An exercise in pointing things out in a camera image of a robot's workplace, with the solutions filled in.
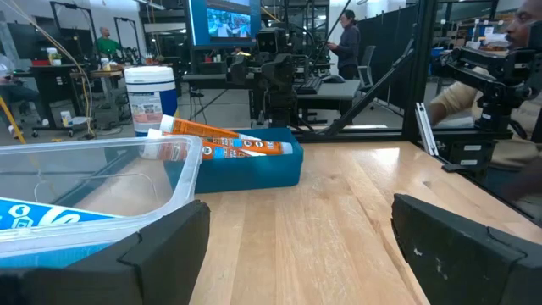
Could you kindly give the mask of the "standing person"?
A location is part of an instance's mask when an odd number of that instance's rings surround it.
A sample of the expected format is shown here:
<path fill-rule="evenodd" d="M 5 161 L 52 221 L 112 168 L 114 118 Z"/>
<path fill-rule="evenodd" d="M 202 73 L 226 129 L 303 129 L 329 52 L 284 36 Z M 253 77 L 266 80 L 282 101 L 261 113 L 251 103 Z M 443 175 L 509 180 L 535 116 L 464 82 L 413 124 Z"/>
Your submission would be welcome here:
<path fill-rule="evenodd" d="M 329 50 L 338 58 L 337 68 L 339 76 L 345 80 L 353 80 L 357 75 L 358 55 L 361 34 L 357 27 L 355 13 L 347 9 L 340 16 L 343 33 L 338 44 L 329 42 Z"/>

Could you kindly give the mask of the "silver metal bracket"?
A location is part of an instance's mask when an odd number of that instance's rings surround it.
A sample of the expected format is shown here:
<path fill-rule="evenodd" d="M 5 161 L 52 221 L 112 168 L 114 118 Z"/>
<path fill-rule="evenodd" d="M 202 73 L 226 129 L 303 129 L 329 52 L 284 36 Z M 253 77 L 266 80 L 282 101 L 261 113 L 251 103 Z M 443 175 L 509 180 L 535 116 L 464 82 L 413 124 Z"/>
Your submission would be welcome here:
<path fill-rule="evenodd" d="M 436 145 L 431 124 L 429 122 L 429 117 L 423 103 L 416 103 L 415 114 L 419 134 L 421 136 L 425 152 L 431 156 L 438 156 L 438 147 Z"/>

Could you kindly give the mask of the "black work table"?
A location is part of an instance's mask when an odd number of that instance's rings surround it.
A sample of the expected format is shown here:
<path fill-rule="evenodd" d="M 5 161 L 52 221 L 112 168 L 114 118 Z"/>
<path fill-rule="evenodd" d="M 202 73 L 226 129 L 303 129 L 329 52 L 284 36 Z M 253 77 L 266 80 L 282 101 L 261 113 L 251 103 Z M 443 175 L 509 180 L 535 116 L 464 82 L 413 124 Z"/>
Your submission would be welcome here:
<path fill-rule="evenodd" d="M 49 120 L 49 126 L 37 126 L 32 128 L 32 136 L 38 137 L 39 131 L 66 132 L 67 136 L 73 137 L 75 132 L 83 131 L 83 123 L 64 126 L 57 124 L 53 117 L 51 103 L 70 100 L 77 117 L 83 117 L 84 110 L 80 104 L 81 93 L 77 88 L 77 80 L 83 77 L 80 72 L 75 72 L 74 64 L 61 64 L 59 66 L 31 66 L 30 72 L 34 76 L 41 101 Z M 102 82 L 103 94 L 109 104 L 108 110 L 113 111 L 112 120 L 105 123 L 108 127 L 120 125 L 124 119 L 121 111 L 127 109 L 127 96 L 124 88 L 113 89 L 111 79 L 123 75 L 121 70 L 102 71 L 94 70 L 88 74 L 89 80 L 99 79 Z"/>

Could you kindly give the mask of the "teal plastic bin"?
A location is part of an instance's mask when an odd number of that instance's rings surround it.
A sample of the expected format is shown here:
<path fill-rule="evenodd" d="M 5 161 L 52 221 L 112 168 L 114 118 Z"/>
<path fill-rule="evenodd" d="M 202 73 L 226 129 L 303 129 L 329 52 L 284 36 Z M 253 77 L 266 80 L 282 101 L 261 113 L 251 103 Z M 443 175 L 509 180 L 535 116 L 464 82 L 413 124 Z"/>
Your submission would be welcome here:
<path fill-rule="evenodd" d="M 289 129 L 241 130 L 240 133 L 266 141 L 289 142 L 293 153 L 204 160 L 196 178 L 196 194 L 287 187 L 299 183 L 304 151 Z"/>

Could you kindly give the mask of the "Lysol wipes canister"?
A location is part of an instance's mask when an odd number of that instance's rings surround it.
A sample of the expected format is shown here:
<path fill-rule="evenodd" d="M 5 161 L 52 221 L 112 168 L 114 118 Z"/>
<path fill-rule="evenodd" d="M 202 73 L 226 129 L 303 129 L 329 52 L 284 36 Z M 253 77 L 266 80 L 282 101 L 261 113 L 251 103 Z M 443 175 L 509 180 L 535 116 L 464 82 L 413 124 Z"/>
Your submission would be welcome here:
<path fill-rule="evenodd" d="M 178 95 L 174 71 L 167 66 L 138 66 L 124 70 L 127 97 L 137 136 L 159 129 L 164 114 L 174 116 Z"/>

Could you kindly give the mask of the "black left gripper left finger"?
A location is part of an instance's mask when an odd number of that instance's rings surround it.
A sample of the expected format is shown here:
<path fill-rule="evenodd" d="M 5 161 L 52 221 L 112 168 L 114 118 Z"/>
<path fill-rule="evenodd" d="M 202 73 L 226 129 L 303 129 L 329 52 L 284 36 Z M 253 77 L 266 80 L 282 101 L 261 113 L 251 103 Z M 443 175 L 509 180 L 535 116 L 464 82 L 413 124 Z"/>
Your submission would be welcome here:
<path fill-rule="evenodd" d="M 210 209 L 188 203 L 64 268 L 1 268 L 0 305 L 188 305 Z"/>

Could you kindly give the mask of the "grey office chair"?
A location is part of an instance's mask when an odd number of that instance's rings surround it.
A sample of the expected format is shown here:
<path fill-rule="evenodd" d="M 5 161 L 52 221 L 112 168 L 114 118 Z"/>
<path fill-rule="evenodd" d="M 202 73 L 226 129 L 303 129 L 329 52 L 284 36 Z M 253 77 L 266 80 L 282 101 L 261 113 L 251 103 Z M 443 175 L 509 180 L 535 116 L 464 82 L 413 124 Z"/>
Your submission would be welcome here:
<path fill-rule="evenodd" d="M 360 80 L 361 89 L 370 89 L 373 87 L 372 76 L 372 58 L 376 46 L 367 46 L 364 50 L 360 65 L 357 67 L 357 73 Z"/>

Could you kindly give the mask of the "large display screen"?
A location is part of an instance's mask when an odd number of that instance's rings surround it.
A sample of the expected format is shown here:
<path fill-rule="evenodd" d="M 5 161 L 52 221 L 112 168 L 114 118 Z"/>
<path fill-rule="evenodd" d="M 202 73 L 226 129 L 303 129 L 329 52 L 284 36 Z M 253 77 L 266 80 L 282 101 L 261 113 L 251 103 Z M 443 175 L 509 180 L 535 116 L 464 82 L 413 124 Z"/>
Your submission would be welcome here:
<path fill-rule="evenodd" d="M 256 45 L 262 28 L 260 0 L 184 0 L 184 7 L 194 48 Z"/>

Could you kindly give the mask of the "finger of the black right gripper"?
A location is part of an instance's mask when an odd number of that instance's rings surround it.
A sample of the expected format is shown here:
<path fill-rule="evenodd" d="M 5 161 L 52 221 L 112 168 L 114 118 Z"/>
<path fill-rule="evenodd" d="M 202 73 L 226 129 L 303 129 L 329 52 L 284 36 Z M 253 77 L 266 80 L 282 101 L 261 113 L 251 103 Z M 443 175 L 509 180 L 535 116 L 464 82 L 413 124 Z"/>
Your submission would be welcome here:
<path fill-rule="evenodd" d="M 235 55 L 230 65 L 230 80 L 236 85 L 246 83 L 247 63 L 245 55 Z"/>
<path fill-rule="evenodd" d="M 271 81 L 278 87 L 291 87 L 295 67 L 290 53 L 278 54 L 271 63 Z"/>

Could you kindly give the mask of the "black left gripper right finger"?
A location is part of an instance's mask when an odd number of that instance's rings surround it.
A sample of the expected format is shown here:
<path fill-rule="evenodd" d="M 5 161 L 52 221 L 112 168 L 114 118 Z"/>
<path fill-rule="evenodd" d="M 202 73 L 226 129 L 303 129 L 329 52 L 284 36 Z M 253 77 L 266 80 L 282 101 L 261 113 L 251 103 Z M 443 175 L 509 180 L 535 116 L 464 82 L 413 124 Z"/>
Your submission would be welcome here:
<path fill-rule="evenodd" d="M 405 194 L 391 224 L 431 305 L 542 305 L 542 245 Z"/>

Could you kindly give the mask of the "black partition curtain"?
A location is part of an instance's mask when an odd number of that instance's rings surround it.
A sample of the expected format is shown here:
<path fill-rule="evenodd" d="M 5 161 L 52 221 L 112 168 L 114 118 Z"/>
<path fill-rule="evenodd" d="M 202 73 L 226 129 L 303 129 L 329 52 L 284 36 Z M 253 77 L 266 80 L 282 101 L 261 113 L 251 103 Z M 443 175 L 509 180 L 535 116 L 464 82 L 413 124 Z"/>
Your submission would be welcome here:
<path fill-rule="evenodd" d="M 391 65 L 404 53 L 412 36 L 412 25 L 417 19 L 416 5 L 379 14 L 369 19 L 360 19 L 357 26 L 361 32 L 360 55 L 367 46 L 376 46 L 370 63 L 373 83 L 376 84 L 391 68 Z M 408 92 L 407 77 L 412 66 L 407 66 L 385 89 L 381 89 L 378 99 L 398 108 L 406 107 Z"/>

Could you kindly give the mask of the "grey desk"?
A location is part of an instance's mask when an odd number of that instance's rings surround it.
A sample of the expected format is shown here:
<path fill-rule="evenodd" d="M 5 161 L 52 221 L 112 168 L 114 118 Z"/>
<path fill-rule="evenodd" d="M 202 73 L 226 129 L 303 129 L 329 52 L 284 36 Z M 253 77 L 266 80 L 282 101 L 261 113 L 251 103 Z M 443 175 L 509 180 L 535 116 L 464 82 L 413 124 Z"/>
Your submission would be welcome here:
<path fill-rule="evenodd" d="M 187 74 L 182 77 L 184 82 L 198 89 L 253 89 L 257 86 L 253 75 L 247 76 L 245 85 L 236 85 L 226 80 L 226 75 Z M 359 80 L 345 80 L 343 83 L 323 83 L 316 94 L 301 94 L 298 96 L 298 108 L 303 119 L 309 119 L 310 110 L 347 111 L 352 103 L 361 98 Z"/>

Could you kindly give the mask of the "black keyboard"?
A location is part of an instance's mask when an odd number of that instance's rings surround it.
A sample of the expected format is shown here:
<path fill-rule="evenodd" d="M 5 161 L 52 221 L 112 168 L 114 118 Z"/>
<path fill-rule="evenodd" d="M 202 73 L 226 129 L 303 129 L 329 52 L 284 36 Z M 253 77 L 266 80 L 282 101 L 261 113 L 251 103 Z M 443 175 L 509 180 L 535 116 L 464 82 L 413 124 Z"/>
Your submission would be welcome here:
<path fill-rule="evenodd" d="M 298 95 L 314 95 L 318 93 L 322 83 L 321 78 L 311 76 L 307 80 L 295 80 L 293 88 Z"/>

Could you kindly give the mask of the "person at leader arm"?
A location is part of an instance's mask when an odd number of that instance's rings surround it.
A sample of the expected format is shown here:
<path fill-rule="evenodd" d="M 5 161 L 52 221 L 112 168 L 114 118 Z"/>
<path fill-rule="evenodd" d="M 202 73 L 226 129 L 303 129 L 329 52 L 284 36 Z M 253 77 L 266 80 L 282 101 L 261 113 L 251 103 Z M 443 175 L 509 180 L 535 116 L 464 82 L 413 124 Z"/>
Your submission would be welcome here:
<path fill-rule="evenodd" d="M 526 47 L 533 36 L 530 26 L 542 21 L 542 0 L 524 0 L 506 30 L 510 51 Z M 427 110 L 432 126 L 447 117 L 468 110 L 477 119 L 482 109 L 476 105 L 482 92 L 455 82 L 434 98 Z M 514 133 L 511 139 L 498 141 L 488 167 L 485 186 L 493 193 L 534 218 L 542 219 L 542 142 L 531 141 L 536 124 L 542 121 L 542 93 L 512 110 L 512 120 L 526 132 L 522 138 Z"/>

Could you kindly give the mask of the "clear plastic container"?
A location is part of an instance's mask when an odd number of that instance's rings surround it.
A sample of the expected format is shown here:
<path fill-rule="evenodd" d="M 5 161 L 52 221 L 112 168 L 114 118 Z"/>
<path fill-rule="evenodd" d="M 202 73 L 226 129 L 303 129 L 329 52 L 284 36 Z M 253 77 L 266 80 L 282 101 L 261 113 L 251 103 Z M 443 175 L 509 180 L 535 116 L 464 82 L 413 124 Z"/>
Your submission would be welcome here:
<path fill-rule="evenodd" d="M 146 144 L 183 142 L 184 161 L 145 159 Z M 113 244 L 194 198 L 202 162 L 194 136 L 129 137 L 0 147 L 0 197 L 118 215 L 0 230 L 0 258 Z"/>

